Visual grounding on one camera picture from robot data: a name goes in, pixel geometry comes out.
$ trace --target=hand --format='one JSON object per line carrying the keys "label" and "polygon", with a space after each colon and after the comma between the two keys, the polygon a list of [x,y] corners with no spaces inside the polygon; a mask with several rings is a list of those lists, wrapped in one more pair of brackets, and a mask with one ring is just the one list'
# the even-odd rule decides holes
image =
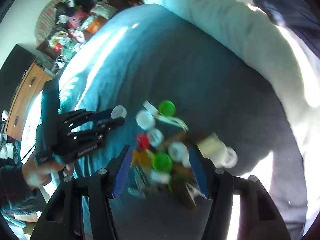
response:
{"label": "hand", "polygon": [[30,156],[28,161],[22,166],[22,176],[31,190],[43,187],[50,183],[52,172],[61,171],[64,168],[63,175],[72,175],[74,171],[73,163],[64,165],[56,161],[36,165],[35,159]]}

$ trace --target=white wall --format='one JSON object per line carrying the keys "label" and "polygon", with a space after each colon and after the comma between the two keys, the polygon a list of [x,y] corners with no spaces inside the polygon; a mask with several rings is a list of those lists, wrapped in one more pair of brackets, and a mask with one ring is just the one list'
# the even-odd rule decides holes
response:
{"label": "white wall", "polygon": [[15,0],[0,23],[0,68],[16,44],[41,57],[34,36],[36,22],[51,0]]}

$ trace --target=dresser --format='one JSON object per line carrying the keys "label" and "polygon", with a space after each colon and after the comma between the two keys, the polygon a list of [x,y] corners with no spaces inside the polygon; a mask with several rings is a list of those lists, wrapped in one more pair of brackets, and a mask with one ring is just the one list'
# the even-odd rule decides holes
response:
{"label": "dresser", "polygon": [[32,63],[25,72],[13,96],[4,133],[21,141],[28,112],[44,83],[52,80],[37,64]]}

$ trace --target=silver bolt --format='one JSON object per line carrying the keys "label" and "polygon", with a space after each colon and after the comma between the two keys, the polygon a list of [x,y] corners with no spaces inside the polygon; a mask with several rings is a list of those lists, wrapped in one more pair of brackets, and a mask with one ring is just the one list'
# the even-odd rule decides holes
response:
{"label": "silver bolt", "polygon": [[106,173],[107,173],[107,169],[102,168],[102,169],[98,170],[98,173],[99,173],[100,175],[106,174]]}
{"label": "silver bolt", "polygon": [[258,178],[256,176],[254,176],[254,175],[250,175],[248,179],[253,181],[253,182],[257,182],[258,181]]}
{"label": "silver bolt", "polygon": [[64,177],[64,181],[65,182],[69,182],[71,180],[72,180],[72,176],[71,175],[67,175],[67,176]]}
{"label": "silver bolt", "polygon": [[222,168],[217,168],[216,173],[222,175],[224,173],[224,170]]}

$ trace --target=person's arm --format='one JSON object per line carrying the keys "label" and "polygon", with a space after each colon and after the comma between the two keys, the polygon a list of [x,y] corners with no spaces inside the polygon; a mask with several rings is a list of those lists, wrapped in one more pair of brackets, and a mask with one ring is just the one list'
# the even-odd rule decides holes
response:
{"label": "person's arm", "polygon": [[0,168],[0,210],[7,211],[37,197],[36,189],[51,181],[50,173],[64,169],[64,175],[73,174],[73,164],[55,161],[37,166],[33,156],[20,167]]}

